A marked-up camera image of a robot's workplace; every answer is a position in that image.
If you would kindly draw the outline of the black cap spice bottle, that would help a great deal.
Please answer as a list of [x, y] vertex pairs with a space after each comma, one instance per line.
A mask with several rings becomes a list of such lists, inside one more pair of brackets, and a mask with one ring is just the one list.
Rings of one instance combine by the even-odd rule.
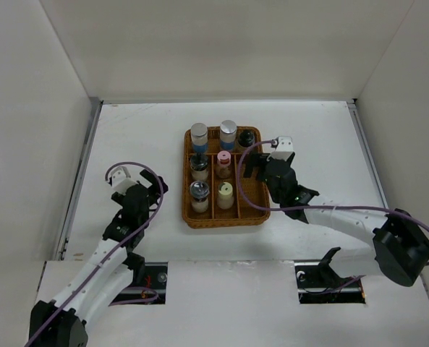
[[243, 153], [249, 146], [255, 143], [255, 133], [250, 129], [242, 130], [237, 137], [237, 149]]

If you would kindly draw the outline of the pink cap spice bottle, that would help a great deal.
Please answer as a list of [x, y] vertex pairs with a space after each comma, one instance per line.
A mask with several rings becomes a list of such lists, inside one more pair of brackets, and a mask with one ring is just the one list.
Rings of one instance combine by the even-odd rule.
[[215, 172], [220, 179], [227, 179], [232, 174], [232, 157], [231, 153], [222, 150], [216, 156]]

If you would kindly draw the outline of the clear dome cap grinder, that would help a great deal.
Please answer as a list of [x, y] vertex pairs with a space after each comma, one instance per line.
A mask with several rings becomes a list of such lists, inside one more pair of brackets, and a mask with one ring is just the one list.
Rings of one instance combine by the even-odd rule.
[[205, 181], [194, 181], [191, 183], [190, 199], [192, 209], [196, 213], [204, 213], [208, 210], [210, 189]]

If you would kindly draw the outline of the black dome cap grinder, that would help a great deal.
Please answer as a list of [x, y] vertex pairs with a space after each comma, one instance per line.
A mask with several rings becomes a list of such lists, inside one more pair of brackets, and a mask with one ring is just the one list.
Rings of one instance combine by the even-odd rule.
[[208, 156], [204, 153], [195, 153], [190, 157], [191, 177], [194, 181], [207, 181], [208, 164]]

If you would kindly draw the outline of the yellow cap spice bottle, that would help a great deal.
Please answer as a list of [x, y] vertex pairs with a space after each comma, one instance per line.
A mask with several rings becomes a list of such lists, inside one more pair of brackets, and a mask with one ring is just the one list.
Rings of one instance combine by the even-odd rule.
[[222, 210], [231, 208], [234, 204], [233, 193], [233, 186], [229, 182], [221, 182], [216, 193], [217, 206]]

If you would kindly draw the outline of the blue label silver cap jar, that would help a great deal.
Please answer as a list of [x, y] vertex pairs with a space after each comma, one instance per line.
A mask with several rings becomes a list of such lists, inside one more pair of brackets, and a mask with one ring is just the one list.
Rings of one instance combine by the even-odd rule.
[[195, 153], [208, 151], [208, 128], [204, 123], [195, 123], [191, 126], [190, 136], [192, 149]]

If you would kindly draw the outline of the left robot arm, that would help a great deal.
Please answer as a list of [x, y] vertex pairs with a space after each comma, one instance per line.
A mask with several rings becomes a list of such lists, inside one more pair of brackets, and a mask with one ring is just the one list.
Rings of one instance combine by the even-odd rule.
[[86, 346], [90, 329], [126, 288], [145, 280], [145, 259], [134, 250], [156, 217], [168, 186], [141, 165], [145, 187], [131, 178], [127, 163], [114, 164], [105, 180], [120, 208], [103, 232], [97, 248], [79, 273], [50, 301], [38, 301], [30, 313], [27, 346]]

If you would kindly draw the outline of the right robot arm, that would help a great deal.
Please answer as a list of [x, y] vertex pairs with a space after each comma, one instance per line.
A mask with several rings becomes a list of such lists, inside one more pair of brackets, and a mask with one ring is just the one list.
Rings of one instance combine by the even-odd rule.
[[276, 211], [292, 220], [322, 226], [364, 243], [359, 249], [330, 248], [312, 271], [327, 286], [346, 278], [384, 275], [405, 287], [413, 286], [429, 266], [429, 227], [407, 211], [384, 207], [339, 205], [318, 191], [299, 184], [286, 160], [253, 153], [240, 158], [244, 177], [258, 169], [257, 180], [266, 184]]

